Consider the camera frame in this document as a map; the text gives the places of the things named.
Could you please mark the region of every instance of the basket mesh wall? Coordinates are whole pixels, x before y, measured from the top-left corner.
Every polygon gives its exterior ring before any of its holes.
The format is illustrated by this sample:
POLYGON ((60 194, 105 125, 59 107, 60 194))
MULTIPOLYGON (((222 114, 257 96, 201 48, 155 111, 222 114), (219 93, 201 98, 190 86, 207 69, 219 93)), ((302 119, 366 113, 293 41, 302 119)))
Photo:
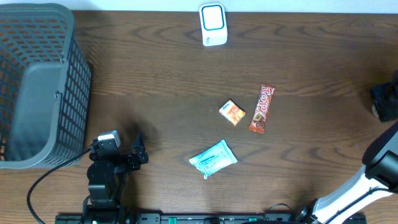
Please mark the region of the basket mesh wall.
POLYGON ((62 57, 67 22, 51 19, 0 19, 4 46, 26 65, 59 61, 62 57))
POLYGON ((76 156, 84 144, 91 72, 75 38, 72 39, 68 62, 57 148, 44 160, 44 163, 50 166, 59 165, 65 161, 65 158, 76 156))
POLYGON ((0 45, 0 160, 7 159, 4 152, 22 78, 22 72, 13 65, 16 61, 0 45))

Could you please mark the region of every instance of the gray plastic basket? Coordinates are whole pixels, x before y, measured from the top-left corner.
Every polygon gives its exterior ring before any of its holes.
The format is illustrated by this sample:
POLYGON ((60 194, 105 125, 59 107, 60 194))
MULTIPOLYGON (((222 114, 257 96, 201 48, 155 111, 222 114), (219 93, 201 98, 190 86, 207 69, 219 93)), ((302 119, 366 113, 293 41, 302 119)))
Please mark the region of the gray plastic basket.
POLYGON ((91 72, 74 25, 59 4, 0 5, 0 168, 55 167, 82 151, 91 72))

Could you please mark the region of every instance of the wood grain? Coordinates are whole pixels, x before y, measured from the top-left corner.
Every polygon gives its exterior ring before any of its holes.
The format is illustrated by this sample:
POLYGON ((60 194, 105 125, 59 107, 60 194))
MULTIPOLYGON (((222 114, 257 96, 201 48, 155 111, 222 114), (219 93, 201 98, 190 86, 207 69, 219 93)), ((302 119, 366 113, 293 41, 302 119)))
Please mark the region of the wood grain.
MULTIPOLYGON (((180 212, 297 210, 360 167, 367 146, 392 123, 370 112, 368 90, 398 64, 398 16, 228 13, 228 42, 201 44, 197 13, 74 12, 75 35, 93 65, 87 145, 117 129, 122 150, 145 134, 149 163, 129 178, 125 203, 180 212), (274 85, 266 133, 248 131, 261 83, 274 85), (218 114, 233 99, 247 116, 234 128, 218 114), (208 180, 188 159, 221 139, 239 162, 208 180)), ((38 185, 46 222, 81 212, 85 157, 38 185)), ((26 193, 45 170, 0 170, 0 222, 33 223, 26 193)), ((364 209, 396 223, 398 197, 364 209)))

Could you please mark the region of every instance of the chocolate bar wrapper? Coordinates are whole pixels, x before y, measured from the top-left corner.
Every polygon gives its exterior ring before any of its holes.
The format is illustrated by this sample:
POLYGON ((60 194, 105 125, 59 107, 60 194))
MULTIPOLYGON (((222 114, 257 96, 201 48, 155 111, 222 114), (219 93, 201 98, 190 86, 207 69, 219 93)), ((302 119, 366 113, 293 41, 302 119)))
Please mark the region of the chocolate bar wrapper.
POLYGON ((251 120, 249 130, 258 133, 264 133, 266 130, 266 121, 268 117, 269 105, 271 103, 272 95, 275 87, 261 84, 261 91, 256 110, 251 120))

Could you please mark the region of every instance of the light blue packet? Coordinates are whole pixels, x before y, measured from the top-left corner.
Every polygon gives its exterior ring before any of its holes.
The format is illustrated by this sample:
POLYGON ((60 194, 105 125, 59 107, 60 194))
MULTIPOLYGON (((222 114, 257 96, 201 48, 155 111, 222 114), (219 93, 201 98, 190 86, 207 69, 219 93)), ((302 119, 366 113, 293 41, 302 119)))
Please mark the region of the light blue packet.
POLYGON ((224 139, 205 152, 189 159, 189 162, 205 175, 205 179, 237 161, 224 139))

